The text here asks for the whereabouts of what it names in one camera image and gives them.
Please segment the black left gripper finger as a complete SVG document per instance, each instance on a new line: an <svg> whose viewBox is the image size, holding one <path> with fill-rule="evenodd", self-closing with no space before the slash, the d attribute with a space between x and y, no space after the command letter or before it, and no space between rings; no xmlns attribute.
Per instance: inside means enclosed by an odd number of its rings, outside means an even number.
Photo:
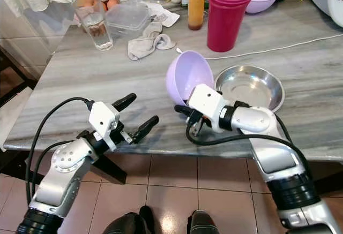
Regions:
<svg viewBox="0 0 343 234"><path fill-rule="evenodd" d="M117 111L123 111L123 109L126 109L127 107L132 104L135 99L137 99L137 95L132 93L125 95L122 99L118 99L115 102L113 102L112 106L117 110Z"/></svg>
<svg viewBox="0 0 343 234"><path fill-rule="evenodd" d="M152 128L156 126L156 124L159 123L159 117L158 116L152 116L150 119L148 119L145 123L140 125L138 130L133 135L133 144L140 143L147 134L150 133Z"/></svg>

